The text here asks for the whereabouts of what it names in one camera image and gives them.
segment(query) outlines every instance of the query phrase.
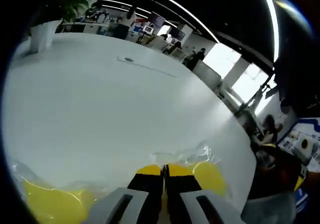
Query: yellow plastic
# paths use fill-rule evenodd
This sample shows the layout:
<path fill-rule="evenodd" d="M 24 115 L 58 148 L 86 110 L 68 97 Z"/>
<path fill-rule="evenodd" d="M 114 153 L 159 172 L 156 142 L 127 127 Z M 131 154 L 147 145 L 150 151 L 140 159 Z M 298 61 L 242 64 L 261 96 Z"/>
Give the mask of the yellow plastic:
<path fill-rule="evenodd" d="M 40 224 L 79 224 L 87 218 L 95 198 L 84 189 L 70 192 L 24 181 L 27 205 Z"/>
<path fill-rule="evenodd" d="M 226 197 L 228 185 L 216 164 L 208 161 L 186 166 L 203 190 L 212 190 L 221 197 Z"/>

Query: white table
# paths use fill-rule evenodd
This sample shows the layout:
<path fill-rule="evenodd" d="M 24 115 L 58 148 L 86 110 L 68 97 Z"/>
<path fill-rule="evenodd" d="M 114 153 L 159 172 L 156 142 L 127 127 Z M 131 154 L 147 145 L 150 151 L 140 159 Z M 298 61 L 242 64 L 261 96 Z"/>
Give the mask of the white table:
<path fill-rule="evenodd" d="M 2 125 L 6 153 L 57 187 L 126 186 L 150 154 L 208 140 L 241 211 L 256 167 L 243 128 L 184 65 L 101 35 L 56 34 L 48 51 L 15 60 Z"/>

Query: plastic bag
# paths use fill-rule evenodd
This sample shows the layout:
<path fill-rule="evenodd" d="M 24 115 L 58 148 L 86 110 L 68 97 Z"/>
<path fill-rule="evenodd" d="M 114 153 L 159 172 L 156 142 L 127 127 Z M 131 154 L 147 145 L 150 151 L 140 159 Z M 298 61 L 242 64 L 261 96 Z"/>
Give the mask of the plastic bag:
<path fill-rule="evenodd" d="M 151 155 L 152 161 L 160 167 L 167 164 L 178 164 L 188 168 L 203 190 L 212 190 L 226 199 L 231 199 L 231 191 L 222 171 L 222 161 L 214 156 L 206 141 L 195 148 L 179 150 L 175 154 L 156 152 Z"/>
<path fill-rule="evenodd" d="M 25 164 L 10 160 L 13 181 L 40 224 L 79 224 L 95 201 L 108 194 L 100 183 L 75 181 L 63 188 L 43 181 Z"/>

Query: ceiling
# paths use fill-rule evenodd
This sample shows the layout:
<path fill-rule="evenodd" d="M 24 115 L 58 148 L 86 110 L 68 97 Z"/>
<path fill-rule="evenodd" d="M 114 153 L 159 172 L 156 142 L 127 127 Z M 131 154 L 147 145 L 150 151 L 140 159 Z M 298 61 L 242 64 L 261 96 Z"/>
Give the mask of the ceiling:
<path fill-rule="evenodd" d="M 289 87 L 298 88 L 297 79 L 310 82 L 308 70 L 315 66 L 312 65 L 312 56 L 317 53 L 319 44 L 319 0 L 290 0 L 311 24 L 312 35 L 306 34 L 283 8 L 273 2 L 279 32 L 279 58 L 276 63 L 274 22 L 266 0 L 173 0 L 175 3 L 169 0 L 113 1 L 156 12 L 174 24 L 187 24 L 194 33 L 214 42 L 218 40 L 238 51 L 248 62 L 255 63 L 269 75 L 273 73 L 274 66 L 276 80 L 283 86 L 284 92 L 288 92 Z M 98 3 L 128 8 L 104 0 Z M 148 16 L 142 10 L 137 13 Z"/>

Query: computer monitor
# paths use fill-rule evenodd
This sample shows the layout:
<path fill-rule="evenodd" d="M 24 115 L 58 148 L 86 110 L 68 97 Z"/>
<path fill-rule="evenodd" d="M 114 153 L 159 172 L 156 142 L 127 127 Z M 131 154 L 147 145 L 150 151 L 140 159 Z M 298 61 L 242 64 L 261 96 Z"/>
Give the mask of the computer monitor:
<path fill-rule="evenodd" d="M 148 21 L 154 24 L 156 27 L 160 28 L 165 23 L 165 19 L 162 16 L 159 16 L 158 14 L 155 14 L 152 12 L 149 15 Z"/>
<path fill-rule="evenodd" d="M 184 37 L 185 37 L 185 33 L 181 30 L 179 30 L 178 28 L 176 27 L 173 27 L 169 34 L 175 38 L 175 39 L 178 39 L 179 41 L 181 41 Z"/>
<path fill-rule="evenodd" d="M 152 33 L 154 32 L 154 29 L 148 25 L 145 25 L 142 31 L 145 32 L 146 34 L 152 35 Z"/>

